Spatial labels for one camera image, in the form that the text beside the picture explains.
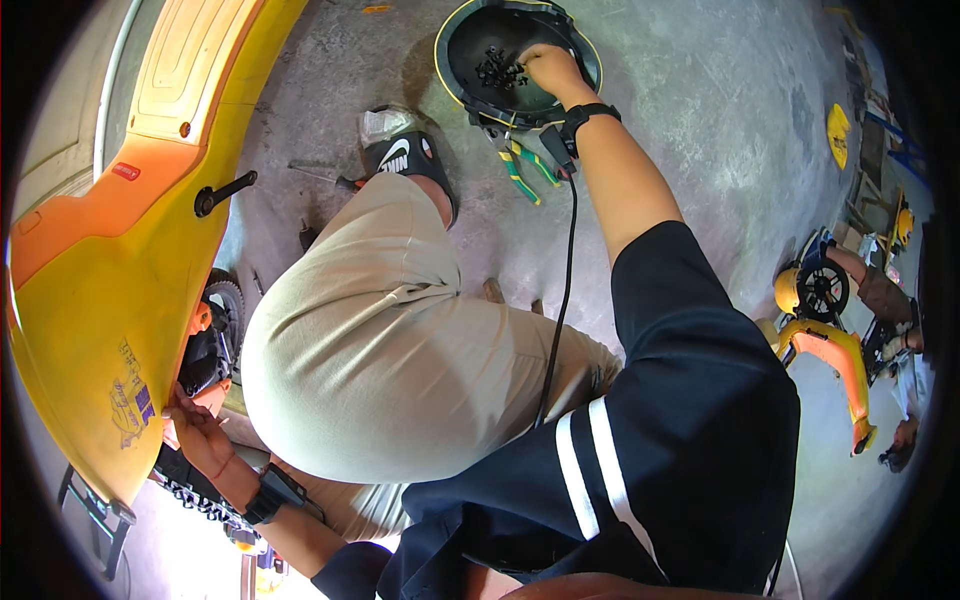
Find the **pliers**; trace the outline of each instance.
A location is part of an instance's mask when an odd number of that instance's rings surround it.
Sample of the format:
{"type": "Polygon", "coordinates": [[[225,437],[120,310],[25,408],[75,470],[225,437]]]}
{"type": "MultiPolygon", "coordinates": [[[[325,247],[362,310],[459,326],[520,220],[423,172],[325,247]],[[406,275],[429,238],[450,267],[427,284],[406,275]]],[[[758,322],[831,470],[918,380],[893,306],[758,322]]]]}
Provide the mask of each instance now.
{"type": "Polygon", "coordinates": [[[540,205],[540,196],[537,195],[537,192],[530,187],[526,181],[520,176],[519,171],[516,168],[516,162],[514,161],[514,155],[525,158],[528,161],[532,162],[537,166],[543,176],[547,181],[553,183],[554,187],[560,187],[560,182],[554,176],[553,172],[543,164],[543,161],[539,156],[527,150],[522,144],[518,141],[511,139],[510,132],[506,132],[503,136],[503,143],[498,142],[499,134],[496,130],[490,128],[484,128],[484,135],[487,139],[490,140],[494,148],[496,148],[497,153],[500,155],[500,159],[503,160],[503,163],[507,166],[507,173],[510,174],[510,179],[514,181],[516,187],[520,188],[527,198],[530,199],[530,202],[539,206],[540,205]]]}

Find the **nike logo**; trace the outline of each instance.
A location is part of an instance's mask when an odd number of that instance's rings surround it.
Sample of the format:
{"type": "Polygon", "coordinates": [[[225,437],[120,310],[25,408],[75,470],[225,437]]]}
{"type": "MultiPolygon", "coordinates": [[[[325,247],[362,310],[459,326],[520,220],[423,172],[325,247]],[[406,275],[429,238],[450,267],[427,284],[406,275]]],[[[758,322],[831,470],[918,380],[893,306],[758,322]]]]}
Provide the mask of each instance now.
{"type": "Polygon", "coordinates": [[[383,160],[380,161],[380,164],[376,167],[376,170],[378,172],[399,173],[407,168],[407,165],[409,164],[409,155],[410,142],[406,139],[400,138],[394,142],[394,145],[390,147],[390,150],[387,151],[387,154],[383,156],[383,160]],[[396,154],[398,150],[403,150],[403,154],[394,157],[394,154],[396,154]]]}

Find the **black slide sandal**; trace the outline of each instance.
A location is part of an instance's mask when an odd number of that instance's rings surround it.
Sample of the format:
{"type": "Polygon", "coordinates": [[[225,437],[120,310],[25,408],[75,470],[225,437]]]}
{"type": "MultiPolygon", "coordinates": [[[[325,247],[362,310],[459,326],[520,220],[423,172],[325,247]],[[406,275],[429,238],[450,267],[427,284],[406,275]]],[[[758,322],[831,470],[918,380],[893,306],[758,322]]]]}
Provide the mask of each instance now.
{"type": "Polygon", "coordinates": [[[444,165],[437,156],[437,145],[427,132],[405,132],[376,142],[364,149],[368,172],[423,175],[435,181],[450,199],[450,226],[457,222],[459,204],[453,197],[444,165]]]}

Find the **beige shorts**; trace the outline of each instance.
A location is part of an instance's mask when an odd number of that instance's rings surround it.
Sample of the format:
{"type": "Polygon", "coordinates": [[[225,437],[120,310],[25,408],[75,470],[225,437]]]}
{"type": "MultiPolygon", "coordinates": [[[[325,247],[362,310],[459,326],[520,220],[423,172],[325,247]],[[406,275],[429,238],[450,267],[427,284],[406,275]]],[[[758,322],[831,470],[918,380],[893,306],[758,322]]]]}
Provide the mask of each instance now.
{"type": "MultiPolygon", "coordinates": [[[[280,458],[323,479],[450,477],[526,430],[556,322],[461,298],[440,215],[384,173],[270,288],[244,341],[244,398],[280,458]]],[[[606,347],[565,326],[548,418],[606,392],[606,347]]]]}

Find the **white stripe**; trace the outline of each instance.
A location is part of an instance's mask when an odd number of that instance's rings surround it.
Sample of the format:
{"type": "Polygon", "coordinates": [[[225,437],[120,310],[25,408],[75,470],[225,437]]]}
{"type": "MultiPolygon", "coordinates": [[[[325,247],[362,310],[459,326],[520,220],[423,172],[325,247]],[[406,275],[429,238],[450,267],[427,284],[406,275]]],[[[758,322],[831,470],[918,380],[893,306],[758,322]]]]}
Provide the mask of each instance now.
{"type": "Polygon", "coordinates": [[[589,414],[593,446],[597,451],[600,472],[603,473],[603,485],[607,488],[607,498],[613,507],[613,514],[620,521],[627,523],[634,532],[636,539],[653,559],[657,568],[660,569],[660,573],[663,573],[660,563],[657,562],[657,553],[654,552],[654,543],[650,540],[650,534],[636,520],[634,511],[630,508],[627,486],[623,482],[623,471],[620,470],[620,461],[616,457],[616,446],[613,445],[613,432],[610,429],[610,417],[607,415],[607,399],[605,396],[590,403],[589,414]]]}
{"type": "Polygon", "coordinates": [[[597,524],[597,515],[593,511],[587,486],[584,485],[584,475],[580,471],[580,463],[577,462],[577,453],[573,449],[573,437],[570,435],[572,415],[572,412],[567,413],[557,421],[557,455],[560,457],[560,471],[564,474],[566,493],[570,496],[580,533],[584,535],[584,540],[592,540],[600,533],[600,525],[597,524]]]}

